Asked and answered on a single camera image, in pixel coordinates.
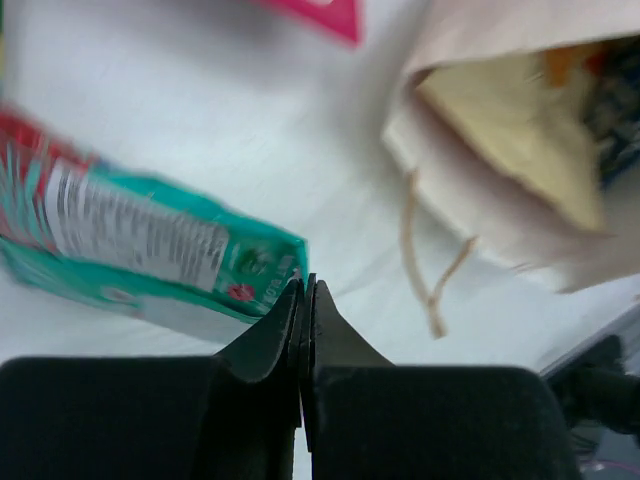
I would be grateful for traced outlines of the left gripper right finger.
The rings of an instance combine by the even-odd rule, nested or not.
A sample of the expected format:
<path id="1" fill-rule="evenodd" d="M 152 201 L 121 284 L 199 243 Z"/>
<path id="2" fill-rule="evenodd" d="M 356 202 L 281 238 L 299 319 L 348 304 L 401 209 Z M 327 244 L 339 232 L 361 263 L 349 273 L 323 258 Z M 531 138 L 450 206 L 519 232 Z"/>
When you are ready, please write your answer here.
<path id="1" fill-rule="evenodd" d="M 316 479 L 576 479 L 560 408 L 530 370 L 396 366 L 310 279 L 302 404 Z"/>

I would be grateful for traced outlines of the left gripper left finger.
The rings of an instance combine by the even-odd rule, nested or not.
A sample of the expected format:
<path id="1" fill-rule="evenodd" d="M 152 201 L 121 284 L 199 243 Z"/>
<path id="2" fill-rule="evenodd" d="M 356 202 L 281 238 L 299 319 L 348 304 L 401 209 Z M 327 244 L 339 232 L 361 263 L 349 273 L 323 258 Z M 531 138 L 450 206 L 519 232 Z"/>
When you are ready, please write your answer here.
<path id="1" fill-rule="evenodd" d="M 1 369 L 5 479 L 289 479 L 299 423 L 288 364 L 304 297 L 213 355 L 24 357 Z"/>

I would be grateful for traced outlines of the teal snack packet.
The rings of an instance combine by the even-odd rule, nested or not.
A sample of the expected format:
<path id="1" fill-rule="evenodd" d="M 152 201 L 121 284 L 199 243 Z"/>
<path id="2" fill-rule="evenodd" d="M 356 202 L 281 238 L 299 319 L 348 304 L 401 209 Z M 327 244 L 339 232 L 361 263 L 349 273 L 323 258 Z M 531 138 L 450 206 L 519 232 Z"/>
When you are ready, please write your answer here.
<path id="1" fill-rule="evenodd" d="M 153 298 L 244 323 L 308 273 L 303 238 L 1 111 L 1 256 L 20 282 L 134 316 Z"/>

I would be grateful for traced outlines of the beige paper bag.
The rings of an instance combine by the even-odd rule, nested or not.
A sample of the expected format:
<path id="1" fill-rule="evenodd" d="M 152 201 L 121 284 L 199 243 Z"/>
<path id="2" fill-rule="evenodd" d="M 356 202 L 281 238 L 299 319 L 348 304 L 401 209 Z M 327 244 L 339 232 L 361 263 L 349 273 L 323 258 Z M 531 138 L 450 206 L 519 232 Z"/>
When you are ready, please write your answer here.
<path id="1" fill-rule="evenodd" d="M 472 253 L 576 292 L 639 270 L 639 5 L 433 1 L 382 139 L 432 333 Z"/>

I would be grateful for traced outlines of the red snack packet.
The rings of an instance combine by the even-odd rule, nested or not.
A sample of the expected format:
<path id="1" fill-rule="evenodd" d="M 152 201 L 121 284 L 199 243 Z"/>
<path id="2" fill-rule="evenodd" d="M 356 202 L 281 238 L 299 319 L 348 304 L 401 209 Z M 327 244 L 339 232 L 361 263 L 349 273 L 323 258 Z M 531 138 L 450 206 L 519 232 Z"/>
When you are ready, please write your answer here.
<path id="1" fill-rule="evenodd" d="M 258 0 L 281 14 L 295 16 L 350 46 L 362 40 L 363 6 L 357 0 Z"/>

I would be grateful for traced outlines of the green snack packet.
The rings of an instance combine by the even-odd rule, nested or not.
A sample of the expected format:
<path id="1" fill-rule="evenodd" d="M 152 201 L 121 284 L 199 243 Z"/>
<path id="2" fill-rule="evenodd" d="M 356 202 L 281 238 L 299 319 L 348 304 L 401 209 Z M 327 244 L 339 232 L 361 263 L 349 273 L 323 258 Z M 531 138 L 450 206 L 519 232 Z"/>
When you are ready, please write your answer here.
<path id="1" fill-rule="evenodd" d="M 0 8 L 0 92 L 1 97 L 4 89 L 5 76 L 5 35 L 4 35 L 4 7 Z"/>

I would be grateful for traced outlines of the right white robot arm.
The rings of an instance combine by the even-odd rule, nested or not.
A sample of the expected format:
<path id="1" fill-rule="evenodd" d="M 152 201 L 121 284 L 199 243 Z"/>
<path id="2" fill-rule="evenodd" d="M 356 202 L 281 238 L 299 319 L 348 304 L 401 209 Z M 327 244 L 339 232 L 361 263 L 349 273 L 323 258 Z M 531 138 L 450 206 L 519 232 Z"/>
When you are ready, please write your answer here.
<path id="1" fill-rule="evenodd" d="M 541 371 L 565 418 L 585 479 L 639 477 L 639 308 Z"/>

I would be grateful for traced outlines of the yellow snack packet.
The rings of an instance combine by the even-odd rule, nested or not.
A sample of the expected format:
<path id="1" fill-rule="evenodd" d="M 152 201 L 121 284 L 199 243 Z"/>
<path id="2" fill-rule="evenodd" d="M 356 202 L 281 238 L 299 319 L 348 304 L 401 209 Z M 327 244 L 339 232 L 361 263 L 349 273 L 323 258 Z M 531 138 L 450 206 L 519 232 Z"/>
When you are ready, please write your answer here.
<path id="1" fill-rule="evenodd" d="M 468 61 L 437 68 L 416 91 L 496 172 L 600 232 L 598 147 L 583 116 L 605 52 L 595 43 Z"/>

